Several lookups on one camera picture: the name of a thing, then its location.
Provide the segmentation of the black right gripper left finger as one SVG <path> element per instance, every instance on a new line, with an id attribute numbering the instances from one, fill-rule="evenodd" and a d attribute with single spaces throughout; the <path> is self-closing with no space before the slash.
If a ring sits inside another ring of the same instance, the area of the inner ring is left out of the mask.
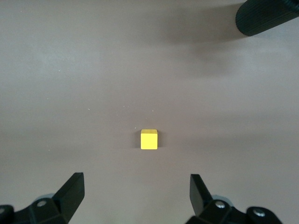
<path id="1" fill-rule="evenodd" d="M 28 207 L 15 211 L 9 204 L 0 206 L 2 224 L 67 224 L 85 196 L 83 173 L 74 173 L 52 196 L 39 197 Z"/>

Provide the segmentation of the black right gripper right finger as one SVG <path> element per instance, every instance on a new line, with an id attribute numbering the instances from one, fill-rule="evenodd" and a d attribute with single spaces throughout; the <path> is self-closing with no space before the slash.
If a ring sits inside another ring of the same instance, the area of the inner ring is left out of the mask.
<path id="1" fill-rule="evenodd" d="M 269 209 L 249 207 L 240 212 L 222 199 L 214 199 L 199 174 L 190 175 L 189 197 L 194 211 L 188 224 L 280 224 Z"/>

